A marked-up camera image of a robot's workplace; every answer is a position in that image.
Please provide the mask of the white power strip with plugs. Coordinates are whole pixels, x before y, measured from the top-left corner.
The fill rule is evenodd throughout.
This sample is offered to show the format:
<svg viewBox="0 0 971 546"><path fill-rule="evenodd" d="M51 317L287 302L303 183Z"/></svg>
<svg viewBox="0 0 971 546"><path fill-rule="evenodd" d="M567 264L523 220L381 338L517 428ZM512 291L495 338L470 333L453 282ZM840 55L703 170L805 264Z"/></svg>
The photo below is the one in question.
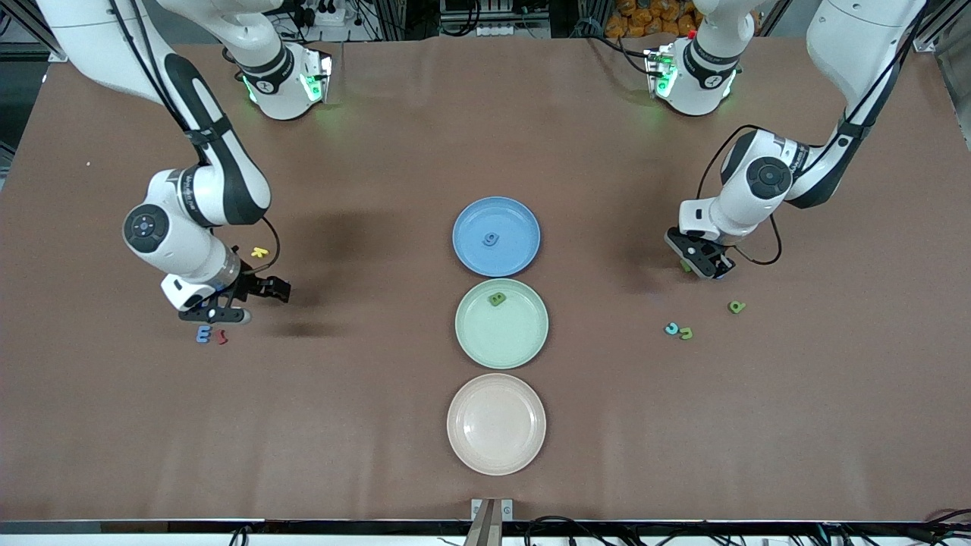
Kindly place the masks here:
<svg viewBox="0 0 971 546"><path fill-rule="evenodd" d="M346 0L289 0L294 22L299 29L344 27L358 18Z"/></svg>

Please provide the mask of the blue plate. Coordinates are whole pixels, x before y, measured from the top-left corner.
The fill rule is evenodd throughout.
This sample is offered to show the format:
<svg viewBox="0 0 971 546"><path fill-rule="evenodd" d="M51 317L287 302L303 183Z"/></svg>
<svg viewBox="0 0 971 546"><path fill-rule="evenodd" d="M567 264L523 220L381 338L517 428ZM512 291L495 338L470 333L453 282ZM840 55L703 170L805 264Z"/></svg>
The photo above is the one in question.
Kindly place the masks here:
<svg viewBox="0 0 971 546"><path fill-rule="evenodd" d="M500 234L495 246L483 246L488 232ZM470 203L452 225L452 249L466 268L486 278L517 275L538 255L542 233L536 215L520 201L489 196Z"/></svg>

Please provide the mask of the pile of orange objects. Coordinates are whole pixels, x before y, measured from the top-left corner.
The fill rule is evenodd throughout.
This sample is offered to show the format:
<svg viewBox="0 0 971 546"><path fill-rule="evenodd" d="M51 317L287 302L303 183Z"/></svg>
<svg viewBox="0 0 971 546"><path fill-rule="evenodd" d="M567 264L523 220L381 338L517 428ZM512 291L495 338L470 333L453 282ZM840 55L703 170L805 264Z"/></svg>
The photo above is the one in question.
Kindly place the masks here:
<svg viewBox="0 0 971 546"><path fill-rule="evenodd" d="M658 33L691 36L704 21L693 0L611 0L603 32L610 40Z"/></svg>

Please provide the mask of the brown table cover sheet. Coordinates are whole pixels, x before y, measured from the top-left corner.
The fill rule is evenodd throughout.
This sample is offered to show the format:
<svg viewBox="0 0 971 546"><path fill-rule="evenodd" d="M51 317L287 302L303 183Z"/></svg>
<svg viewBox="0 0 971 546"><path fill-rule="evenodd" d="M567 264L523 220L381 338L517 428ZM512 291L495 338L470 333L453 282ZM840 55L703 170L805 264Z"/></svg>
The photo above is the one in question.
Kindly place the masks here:
<svg viewBox="0 0 971 546"><path fill-rule="evenodd" d="M780 262L718 282L663 240L750 122L820 143L843 108L804 41L756 40L686 118L618 53L523 37L353 42L336 105L274 122L216 46L181 46L269 177L291 301L200 345L121 226L195 155L163 108L46 72L0 191L0 517L926 519L971 507L971 152L911 55ZM479 277L457 214L510 196L551 327L514 370L548 434L505 477L452 452L454 338ZM730 301L746 304L733 315ZM666 335L690 326L693 339Z"/></svg>

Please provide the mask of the green plate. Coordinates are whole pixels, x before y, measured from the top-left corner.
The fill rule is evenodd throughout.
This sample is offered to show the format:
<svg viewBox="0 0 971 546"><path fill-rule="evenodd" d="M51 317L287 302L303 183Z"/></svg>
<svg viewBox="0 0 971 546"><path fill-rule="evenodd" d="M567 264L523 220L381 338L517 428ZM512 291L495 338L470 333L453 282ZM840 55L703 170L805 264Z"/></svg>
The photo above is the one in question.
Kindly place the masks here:
<svg viewBox="0 0 971 546"><path fill-rule="evenodd" d="M488 297L505 293L492 306ZM459 301L454 317L457 342L466 356L486 369L517 369L543 350L549 333L545 302L528 284L492 278L476 284Z"/></svg>

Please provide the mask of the beige plate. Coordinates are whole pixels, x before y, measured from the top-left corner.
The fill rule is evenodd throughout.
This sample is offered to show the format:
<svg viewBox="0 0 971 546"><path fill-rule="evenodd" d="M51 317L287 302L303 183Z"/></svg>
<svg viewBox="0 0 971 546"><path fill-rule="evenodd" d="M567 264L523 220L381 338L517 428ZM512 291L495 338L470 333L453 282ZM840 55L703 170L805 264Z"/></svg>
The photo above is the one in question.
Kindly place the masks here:
<svg viewBox="0 0 971 546"><path fill-rule="evenodd" d="M527 381L489 373L459 388L446 426L451 449L468 469L506 476L528 467L541 452L547 413Z"/></svg>

